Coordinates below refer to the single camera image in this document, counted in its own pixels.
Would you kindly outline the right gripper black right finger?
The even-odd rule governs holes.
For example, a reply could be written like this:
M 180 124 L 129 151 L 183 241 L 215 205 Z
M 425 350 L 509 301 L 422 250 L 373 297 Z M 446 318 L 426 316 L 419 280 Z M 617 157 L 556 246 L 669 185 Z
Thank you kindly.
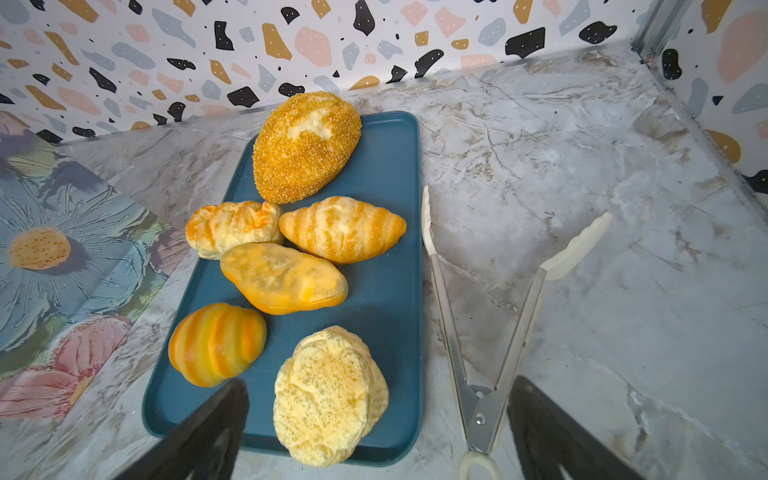
M 640 475 L 524 376 L 507 407 L 526 479 L 638 479 Z

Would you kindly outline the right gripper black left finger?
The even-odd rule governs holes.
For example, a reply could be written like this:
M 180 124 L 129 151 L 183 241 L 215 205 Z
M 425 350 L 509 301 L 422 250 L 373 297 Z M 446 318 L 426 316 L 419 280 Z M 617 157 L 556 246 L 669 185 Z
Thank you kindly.
M 246 384 L 226 382 L 119 479 L 229 479 L 249 411 Z

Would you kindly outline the round striped orange bun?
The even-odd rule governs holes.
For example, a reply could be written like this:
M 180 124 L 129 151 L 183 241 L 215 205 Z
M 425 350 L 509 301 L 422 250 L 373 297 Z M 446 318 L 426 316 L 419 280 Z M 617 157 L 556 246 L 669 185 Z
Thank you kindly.
M 246 371 L 263 353 L 267 323 L 261 313 L 226 303 L 185 317 L 171 334 L 171 365 L 191 384 L 210 388 Z

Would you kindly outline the pale crackled round bread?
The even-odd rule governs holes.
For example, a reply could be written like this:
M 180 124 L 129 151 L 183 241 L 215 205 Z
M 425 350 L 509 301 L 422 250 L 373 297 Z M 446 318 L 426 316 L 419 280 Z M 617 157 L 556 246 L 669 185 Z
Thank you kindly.
M 361 338 L 340 326 L 299 342 L 275 382 L 279 442 L 302 464 L 348 459 L 389 403 L 386 380 Z

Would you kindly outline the floral paper bag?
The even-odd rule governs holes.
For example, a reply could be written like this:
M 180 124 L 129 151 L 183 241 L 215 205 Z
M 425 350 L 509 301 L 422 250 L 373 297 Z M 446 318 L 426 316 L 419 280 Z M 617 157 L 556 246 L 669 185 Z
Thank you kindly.
M 186 256 L 181 231 L 1 116 L 1 416 L 60 419 Z

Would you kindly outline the glossy orange oval bread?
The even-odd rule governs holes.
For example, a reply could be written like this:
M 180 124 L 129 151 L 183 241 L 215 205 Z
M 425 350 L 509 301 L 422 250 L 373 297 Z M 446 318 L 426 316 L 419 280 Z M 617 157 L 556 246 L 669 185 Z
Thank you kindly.
M 227 251 L 220 268 L 258 310 L 287 315 L 334 307 L 348 282 L 329 261 L 275 243 L 247 243 Z

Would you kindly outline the twisted glazed pastry bread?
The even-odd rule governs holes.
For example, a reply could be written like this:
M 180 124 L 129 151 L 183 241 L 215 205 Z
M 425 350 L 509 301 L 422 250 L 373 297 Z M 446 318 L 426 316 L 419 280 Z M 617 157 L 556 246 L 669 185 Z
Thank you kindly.
M 220 260 L 230 249 L 251 242 L 283 243 L 279 219 L 283 211 L 265 201 L 224 202 L 197 210 L 188 220 L 189 246 L 206 260 Z

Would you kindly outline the striped croissant bread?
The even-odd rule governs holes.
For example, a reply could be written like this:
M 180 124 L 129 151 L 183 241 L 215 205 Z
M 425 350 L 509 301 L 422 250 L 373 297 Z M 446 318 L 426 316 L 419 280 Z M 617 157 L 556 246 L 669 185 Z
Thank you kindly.
M 407 223 L 385 208 L 333 196 L 283 214 L 279 227 L 301 251 L 337 264 L 352 264 L 392 248 L 406 233 Z

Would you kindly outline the large sugared oval bread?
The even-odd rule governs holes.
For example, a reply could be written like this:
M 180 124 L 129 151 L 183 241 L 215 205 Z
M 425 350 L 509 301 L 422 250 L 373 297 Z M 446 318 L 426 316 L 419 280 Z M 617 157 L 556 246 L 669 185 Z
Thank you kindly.
M 314 195 L 346 166 L 362 133 L 358 111 L 337 95 L 295 95 L 267 118 L 253 146 L 261 197 L 277 204 Z

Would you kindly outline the teal rectangular tray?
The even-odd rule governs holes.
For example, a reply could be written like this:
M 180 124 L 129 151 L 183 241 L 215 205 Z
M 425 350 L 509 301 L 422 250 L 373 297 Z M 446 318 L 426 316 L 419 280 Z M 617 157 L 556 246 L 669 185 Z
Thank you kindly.
M 347 165 L 312 201 L 350 197 L 402 217 L 406 231 L 393 247 L 349 265 L 313 260 L 290 243 L 264 245 L 268 260 L 231 256 L 198 261 L 178 319 L 226 303 L 256 309 L 267 323 L 265 349 L 242 374 L 250 402 L 243 448 L 283 452 L 273 426 L 279 368 L 303 338 L 335 325 L 366 344 L 389 388 L 387 409 L 351 461 L 385 466 L 413 446 L 423 404 L 419 166 L 419 126 L 413 115 L 366 115 Z

